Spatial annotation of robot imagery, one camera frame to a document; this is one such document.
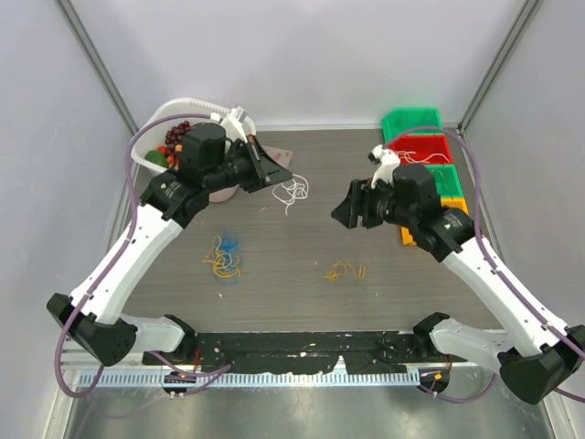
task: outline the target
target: white wall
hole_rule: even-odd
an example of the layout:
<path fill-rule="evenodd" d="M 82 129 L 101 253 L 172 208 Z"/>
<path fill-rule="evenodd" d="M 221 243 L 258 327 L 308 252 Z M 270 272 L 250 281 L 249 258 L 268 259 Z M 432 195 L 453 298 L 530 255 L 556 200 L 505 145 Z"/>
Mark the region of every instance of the white wall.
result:
<path fill-rule="evenodd" d="M 38 439 L 56 391 L 45 305 L 105 252 L 130 134 L 53 2 L 0 17 L 0 437 Z"/>
<path fill-rule="evenodd" d="M 543 2 L 469 130 L 507 263 L 570 325 L 585 324 L 584 16 Z M 585 396 L 585 368 L 563 387 Z"/>
<path fill-rule="evenodd" d="M 188 95 L 257 124 L 459 122 L 522 0 L 75 0 L 139 123 Z"/>

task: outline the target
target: green basket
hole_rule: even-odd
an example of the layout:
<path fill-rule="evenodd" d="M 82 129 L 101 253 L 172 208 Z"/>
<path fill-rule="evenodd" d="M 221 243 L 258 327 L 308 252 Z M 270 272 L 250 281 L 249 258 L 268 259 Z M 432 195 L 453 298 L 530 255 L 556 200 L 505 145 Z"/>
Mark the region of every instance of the green basket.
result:
<path fill-rule="evenodd" d="M 437 192 L 441 198 L 463 198 L 463 190 L 457 169 L 453 165 L 429 165 L 426 166 L 437 185 Z"/>
<path fill-rule="evenodd" d="M 417 126 L 433 125 L 442 128 L 441 117 L 436 108 L 396 108 L 382 119 L 384 142 Z M 440 131 L 423 130 L 413 135 L 442 134 Z"/>

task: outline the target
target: wooden tabletop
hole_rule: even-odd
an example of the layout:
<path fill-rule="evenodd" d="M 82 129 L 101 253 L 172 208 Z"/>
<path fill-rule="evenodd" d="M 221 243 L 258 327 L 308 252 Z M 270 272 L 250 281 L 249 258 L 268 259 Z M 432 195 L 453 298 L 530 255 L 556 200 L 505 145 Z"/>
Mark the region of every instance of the wooden tabletop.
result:
<path fill-rule="evenodd" d="M 381 142 L 378 130 L 273 132 L 259 139 L 293 151 L 290 169 L 309 181 L 308 199 L 297 200 L 288 216 L 270 189 L 239 190 L 212 204 L 153 263 L 124 312 L 174 314 L 198 331 L 222 332 L 412 329 L 434 311 L 475 327 L 500 327 L 454 274 L 423 250 L 402 246 L 397 227 L 346 230 L 331 219 L 350 181 L 373 175 L 367 153 Z M 465 183 L 463 163 L 459 170 Z M 138 186 L 146 178 L 141 174 Z M 239 242 L 241 276 L 233 285 L 203 263 L 216 235 Z M 365 278 L 330 283 L 323 276 L 337 261 L 363 264 Z"/>

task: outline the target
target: white bowl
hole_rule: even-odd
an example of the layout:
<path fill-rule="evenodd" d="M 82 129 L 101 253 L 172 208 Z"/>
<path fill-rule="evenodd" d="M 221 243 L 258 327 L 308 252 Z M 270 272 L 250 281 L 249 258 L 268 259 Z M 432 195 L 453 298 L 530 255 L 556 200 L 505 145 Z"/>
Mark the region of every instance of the white bowl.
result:
<path fill-rule="evenodd" d="M 146 124 L 150 122 L 154 122 L 162 117 L 172 116 L 174 114 L 182 114 L 182 113 L 203 113 L 203 114 L 211 114 L 213 112 L 218 113 L 221 116 L 227 116 L 229 113 L 229 109 L 216 105 L 214 103 L 209 103 L 205 101 L 200 101 L 193 98 L 177 98 L 173 99 L 172 101 L 165 102 L 161 105 L 158 110 L 154 112 L 152 117 L 148 120 Z M 197 122 L 209 122 L 209 119 L 199 119 L 196 117 L 187 117 L 191 123 Z M 159 165 L 155 165 L 154 163 L 149 162 L 144 157 L 149 151 L 155 149 L 158 145 L 163 143 L 163 139 L 165 139 L 166 132 L 170 130 L 173 126 L 175 126 L 179 121 L 169 121 L 165 123 L 161 123 L 157 125 L 153 129 L 149 130 L 145 133 L 136 145 L 132 148 L 132 159 L 140 166 L 144 166 L 147 168 L 153 176 L 158 176 L 166 171 L 165 168 Z M 246 134 L 256 134 L 256 126 L 254 122 L 251 120 L 250 117 L 246 116 L 246 119 L 243 123 L 244 132 Z M 238 186 L 235 187 L 228 187 L 226 189 L 219 190 L 218 192 L 214 192 L 209 196 L 209 201 L 212 203 L 221 203 L 233 197 L 233 195 L 238 190 Z"/>

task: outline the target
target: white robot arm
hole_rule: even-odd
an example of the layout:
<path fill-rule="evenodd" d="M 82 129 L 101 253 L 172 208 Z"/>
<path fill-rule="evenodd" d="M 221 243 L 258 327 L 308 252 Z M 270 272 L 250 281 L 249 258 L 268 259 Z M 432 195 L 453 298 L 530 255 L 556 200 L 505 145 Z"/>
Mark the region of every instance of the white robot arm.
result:
<path fill-rule="evenodd" d="M 383 222 L 408 228 L 417 245 L 463 279 L 505 329 L 505 334 L 494 334 L 435 313 L 414 327 L 422 344 L 429 352 L 455 355 L 500 374 L 525 402 L 541 401 L 581 363 L 548 329 L 556 328 L 582 348 L 585 327 L 568 327 L 498 261 L 497 270 L 546 318 L 541 324 L 486 260 L 467 214 L 441 205 L 434 178 L 423 165 L 399 166 L 396 153 L 381 145 L 368 157 L 381 171 L 370 180 L 352 181 L 332 217 L 349 229 L 357 226 L 358 217 L 366 228 Z M 481 239 L 488 255 L 497 260 L 489 241 Z"/>
<path fill-rule="evenodd" d="M 141 195 L 132 241 L 80 310 L 69 335 L 101 364 L 111 366 L 129 352 L 161 351 L 172 362 L 190 361 L 196 333 L 175 316 L 158 319 L 122 314 L 131 292 L 160 252 L 209 204 L 209 194 L 240 185 L 247 192 L 290 180 L 258 139 L 247 136 L 246 113 L 231 110 L 221 123 L 196 123 L 183 140 L 181 167 L 153 178 Z M 65 325 L 95 279 L 115 258 L 126 232 L 93 273 L 69 296 L 54 294 L 48 311 Z"/>

